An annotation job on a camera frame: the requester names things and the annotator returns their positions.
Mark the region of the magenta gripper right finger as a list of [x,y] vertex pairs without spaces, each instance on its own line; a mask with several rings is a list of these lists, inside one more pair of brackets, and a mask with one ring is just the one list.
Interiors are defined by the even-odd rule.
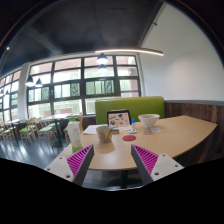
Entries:
[[183,169],[182,165],[167,154],[157,155],[134,144],[131,145],[131,155],[144,185]]

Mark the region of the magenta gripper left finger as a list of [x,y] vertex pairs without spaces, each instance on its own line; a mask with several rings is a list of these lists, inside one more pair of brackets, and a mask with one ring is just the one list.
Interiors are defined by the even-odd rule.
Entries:
[[94,146],[89,145],[68,157],[58,156],[45,171],[81,186],[94,156]]

